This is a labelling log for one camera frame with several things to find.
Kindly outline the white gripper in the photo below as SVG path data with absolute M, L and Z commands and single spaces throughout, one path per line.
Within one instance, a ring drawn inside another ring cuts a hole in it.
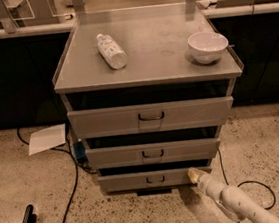
M 214 178 L 210 174 L 206 174 L 205 171 L 198 168 L 189 168 L 188 177 L 193 184 L 197 184 L 197 187 L 203 194 L 210 197 L 212 200 L 219 199 L 221 192 L 226 187 L 224 182 Z

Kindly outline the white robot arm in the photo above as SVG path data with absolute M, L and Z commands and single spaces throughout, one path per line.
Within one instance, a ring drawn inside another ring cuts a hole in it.
M 279 223 L 277 216 L 259 206 L 237 186 L 222 183 L 198 168 L 189 168 L 188 177 L 230 220 L 240 222 L 249 219 L 252 223 Z

